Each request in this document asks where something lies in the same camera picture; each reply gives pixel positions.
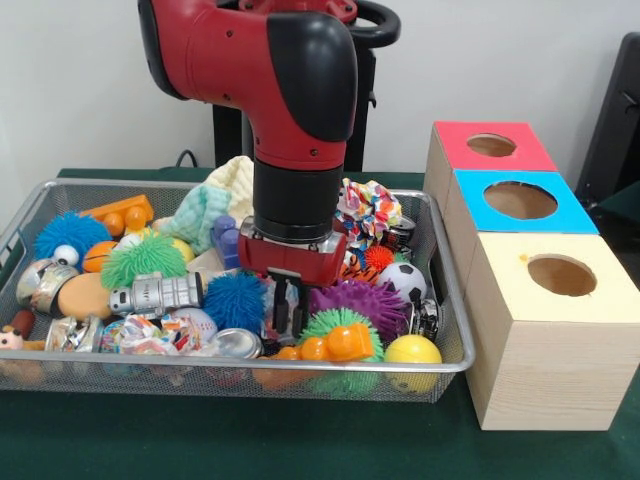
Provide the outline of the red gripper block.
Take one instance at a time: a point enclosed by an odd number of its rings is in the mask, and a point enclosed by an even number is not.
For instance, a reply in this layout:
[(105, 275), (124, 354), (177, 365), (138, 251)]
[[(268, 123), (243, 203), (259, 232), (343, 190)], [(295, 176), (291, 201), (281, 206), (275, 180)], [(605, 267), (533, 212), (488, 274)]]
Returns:
[[(309, 287), (332, 285), (339, 276), (346, 252), (346, 236), (339, 232), (319, 243), (292, 244), (264, 237), (253, 218), (245, 218), (238, 237), (240, 265), (259, 274), (297, 278), (298, 304), (293, 310), (291, 333), (299, 337), (309, 319)], [(277, 279), (274, 291), (273, 328), (285, 331), (289, 320), (287, 280)]]

